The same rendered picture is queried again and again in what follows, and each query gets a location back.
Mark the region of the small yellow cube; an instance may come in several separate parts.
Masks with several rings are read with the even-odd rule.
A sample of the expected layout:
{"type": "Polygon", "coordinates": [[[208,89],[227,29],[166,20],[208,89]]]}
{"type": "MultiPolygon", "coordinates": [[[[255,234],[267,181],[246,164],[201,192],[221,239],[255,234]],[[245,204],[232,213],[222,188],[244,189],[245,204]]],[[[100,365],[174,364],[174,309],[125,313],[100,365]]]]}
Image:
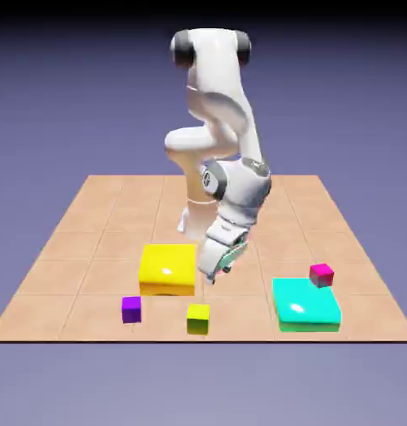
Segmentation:
{"type": "Polygon", "coordinates": [[[210,323],[210,306],[208,304],[189,304],[186,313],[186,330],[188,334],[207,335],[210,323]]]}

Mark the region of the large cyan box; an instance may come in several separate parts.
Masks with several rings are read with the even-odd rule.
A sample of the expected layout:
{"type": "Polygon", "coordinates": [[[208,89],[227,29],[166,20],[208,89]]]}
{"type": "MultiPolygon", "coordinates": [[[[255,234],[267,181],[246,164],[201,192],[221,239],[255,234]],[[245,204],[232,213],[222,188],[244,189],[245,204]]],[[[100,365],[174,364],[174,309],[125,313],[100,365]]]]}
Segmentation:
{"type": "Polygon", "coordinates": [[[337,332],[342,314],[330,287],[309,278],[274,278],[272,297],[282,332],[337,332]]]}

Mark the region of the small magenta cube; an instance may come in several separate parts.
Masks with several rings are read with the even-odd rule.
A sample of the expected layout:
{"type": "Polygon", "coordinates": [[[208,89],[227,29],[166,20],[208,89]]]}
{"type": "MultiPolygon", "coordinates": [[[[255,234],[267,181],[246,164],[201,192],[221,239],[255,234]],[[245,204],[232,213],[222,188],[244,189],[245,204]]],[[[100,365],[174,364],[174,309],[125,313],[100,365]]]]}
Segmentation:
{"type": "Polygon", "coordinates": [[[309,278],[318,288],[332,286],[334,271],[327,264],[316,264],[310,267],[309,278]]]}

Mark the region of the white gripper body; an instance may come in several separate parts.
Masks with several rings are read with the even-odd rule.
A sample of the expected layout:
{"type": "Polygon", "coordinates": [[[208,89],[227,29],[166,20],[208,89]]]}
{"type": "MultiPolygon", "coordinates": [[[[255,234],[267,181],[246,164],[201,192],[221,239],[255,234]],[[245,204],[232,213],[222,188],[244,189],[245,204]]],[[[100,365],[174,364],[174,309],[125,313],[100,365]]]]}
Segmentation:
{"type": "Polygon", "coordinates": [[[205,276],[216,275],[224,266],[232,264],[244,253],[247,241],[239,241],[235,245],[224,245],[211,238],[206,238],[201,245],[198,269],[205,276]]]}

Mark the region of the large yellow box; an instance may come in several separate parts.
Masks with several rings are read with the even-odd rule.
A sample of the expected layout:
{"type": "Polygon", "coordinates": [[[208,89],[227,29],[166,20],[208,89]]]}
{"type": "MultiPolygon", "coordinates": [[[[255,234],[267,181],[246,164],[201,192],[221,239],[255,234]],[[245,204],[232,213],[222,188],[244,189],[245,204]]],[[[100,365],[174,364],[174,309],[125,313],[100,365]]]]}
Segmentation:
{"type": "Polygon", "coordinates": [[[196,283],[196,246],[146,244],[138,282],[141,295],[193,296],[196,283]]]}

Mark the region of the small purple cube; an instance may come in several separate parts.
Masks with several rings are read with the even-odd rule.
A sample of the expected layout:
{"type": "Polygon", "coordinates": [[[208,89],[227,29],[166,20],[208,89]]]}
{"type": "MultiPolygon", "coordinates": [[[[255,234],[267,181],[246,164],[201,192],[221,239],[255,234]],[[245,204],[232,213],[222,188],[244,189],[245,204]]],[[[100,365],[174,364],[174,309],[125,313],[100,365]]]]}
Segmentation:
{"type": "Polygon", "coordinates": [[[122,322],[124,324],[141,323],[140,296],[126,296],[122,298],[122,322]]]}

